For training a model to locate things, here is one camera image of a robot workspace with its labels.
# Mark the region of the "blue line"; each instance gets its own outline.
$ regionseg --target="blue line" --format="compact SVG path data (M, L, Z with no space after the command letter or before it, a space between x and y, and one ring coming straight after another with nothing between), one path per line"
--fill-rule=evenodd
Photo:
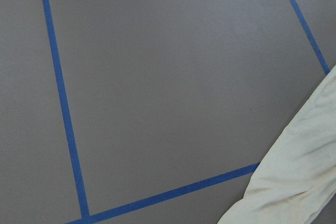
M323 68L323 71L324 71L325 75L329 74L330 69L328 67L328 64L326 63L326 61L325 61L325 59L324 59L324 57L321 53L321 50L320 50L319 46L317 45L311 30L309 29L309 26L308 26L308 24L307 24L307 22L306 22L306 20L303 16L301 10L300 10L300 7L299 7L298 3L296 2L296 0L289 0L289 1L292 4L292 7L295 10L296 15L298 16L298 18L301 22L301 25L306 32L306 35L307 35L307 37L310 41L310 44L312 45L312 47L315 51L315 54L316 54L317 58L320 61L320 64Z
M188 193L192 193L194 191L197 190L201 190L203 188L209 187L209 186L213 186L234 178L238 178L250 173L253 173L257 167L258 167L259 163L257 164L253 164L253 165L249 165L237 170L233 170L231 172L228 173L224 173L212 178L208 178L187 186L183 186L171 191L167 191L165 193L162 194L158 194L146 199L141 199L138 201L135 201L133 203L127 204L127 205L123 205L121 207L117 207L117 208L113 208L104 212L101 212L99 214L95 214L90 216L88 219L86 219L85 221L87 221L88 223L97 223L99 221L103 221L103 220L107 220L119 215L124 215L127 214L128 212L132 212L135 210L139 210L141 208L145 208L169 199L173 199L176 197L179 197L181 195L185 195ZM69 222L68 224L82 224L83 220L75 220L72 222Z
M76 183L78 201L79 201L79 206L80 206L80 212L81 212L82 218L85 218L85 217L89 217L90 213L89 213L88 202L87 202L87 199L86 199L86 193L85 193L85 189L84 189L82 172L81 172L80 164L79 164L79 158L78 158L78 153L77 153L77 148L76 148L74 130L72 129L72 123L71 123L69 105L68 105L68 100L67 100L67 94L66 94L66 90L65 90L63 74L62 74L62 69L61 69L61 63L60 63L59 54L58 54L57 41L56 41L56 35L55 35L55 30L54 30L54 23L52 21L50 2L49 2L49 0L42 0L42 1L43 1L44 14L45 14L46 23L47 23L47 30L48 30L48 37L49 37L51 55L52 55L52 58L53 58L52 62L54 64L59 101L60 101L60 104L61 104L63 122L64 122L65 132L66 132L66 136L67 136L68 146L69 146L69 153L70 153L70 159L71 159L71 164L72 164L72 171L73 171L74 177L75 177L75 183Z

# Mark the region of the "white cloth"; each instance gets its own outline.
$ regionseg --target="white cloth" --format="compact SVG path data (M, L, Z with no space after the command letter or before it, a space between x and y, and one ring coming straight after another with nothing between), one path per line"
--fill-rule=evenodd
M336 67L284 129L218 224L308 224L336 193Z

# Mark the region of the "white object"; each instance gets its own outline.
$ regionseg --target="white object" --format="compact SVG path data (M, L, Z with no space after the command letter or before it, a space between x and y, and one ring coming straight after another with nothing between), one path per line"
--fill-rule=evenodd
M284 129L218 224L308 224L336 193L336 67Z

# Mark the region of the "blue tape line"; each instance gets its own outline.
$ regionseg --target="blue tape line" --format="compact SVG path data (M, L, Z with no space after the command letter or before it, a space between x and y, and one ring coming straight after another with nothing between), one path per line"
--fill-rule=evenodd
M329 74L330 69L328 67L328 64L326 63L326 61L325 61L325 59L324 59L324 57L323 57L323 55L321 53L320 48L319 48L319 46L317 45L317 43L316 43L316 41L314 39L314 36L313 36L313 34L312 34L312 32L311 32L311 30L310 30L310 28L309 28L309 26L308 26L308 24L306 22L303 14L301 12L301 10L300 10L300 7L299 7L298 3L296 2L296 0L289 0L289 1L290 1L291 5L292 5L292 7L293 7L293 9L294 9L294 11L296 13L296 15L298 16L303 29L306 32L306 35L307 35L307 37L308 37L308 39L310 41L310 44L312 45L312 47L313 47L313 49L315 51L315 54L316 54L316 56L317 56L317 58L318 58L318 60L319 60L319 62L321 64L321 66L323 68L323 71L324 71L325 75Z
M61 104L63 122L64 122L65 132L67 136L68 146L69 146L72 171L75 177L80 212L81 212L82 218L85 218L85 217L90 216L90 213L89 213L89 207L88 207L86 193L84 189L82 172L81 172L80 164L79 164L79 158L78 158L76 142L75 142L75 135L72 129L67 94L65 90L61 63L60 63L59 54L58 54L54 23L52 21L50 2L49 0L42 0L42 1L43 1L44 14L45 14L46 23L47 23L51 55L53 58L52 62L54 64L59 101Z
M133 203L127 204L127 205L123 205L121 207L117 207L117 208L113 208L104 212L101 212L99 214L95 214L90 216L88 219L86 219L85 221L88 221L88 223L97 223L99 221L103 221L103 220L107 220L119 215L124 215L127 214L128 212L132 212L141 208L145 208L172 198L176 198L179 197L181 195L185 195L188 193L192 193L194 191L197 190L201 190L203 188L209 187L209 186L213 186L234 178L238 178L250 173L253 173L257 167L258 167L259 163L257 164L253 164L253 165L249 165L237 170L233 170L231 172L228 173L224 173L212 178L208 178L187 186L183 186L171 191L167 191L165 193L162 194L158 194L146 199L141 199L138 201L135 201ZM68 224L82 224L83 220L75 220L72 222L69 222Z

